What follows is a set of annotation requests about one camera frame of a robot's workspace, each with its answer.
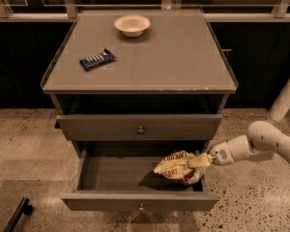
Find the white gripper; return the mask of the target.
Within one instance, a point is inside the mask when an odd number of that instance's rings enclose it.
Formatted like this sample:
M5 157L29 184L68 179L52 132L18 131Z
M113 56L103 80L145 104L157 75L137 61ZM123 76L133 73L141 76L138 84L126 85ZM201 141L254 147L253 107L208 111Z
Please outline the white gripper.
M209 150L209 154L203 153L197 156L192 156L188 160L187 166L189 168L201 168L209 167L211 163L223 166L235 162L227 141L222 141L213 145Z

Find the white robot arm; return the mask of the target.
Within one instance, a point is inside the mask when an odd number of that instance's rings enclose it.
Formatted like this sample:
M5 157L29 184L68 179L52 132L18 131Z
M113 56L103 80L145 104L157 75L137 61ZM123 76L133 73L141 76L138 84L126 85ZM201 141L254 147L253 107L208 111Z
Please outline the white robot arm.
M270 117L281 121L290 110L290 77L270 109ZM213 145L207 152L209 165L197 168L199 178L211 166L222 168L236 162L271 160L278 155L290 164L290 136L265 121L251 123L246 133Z

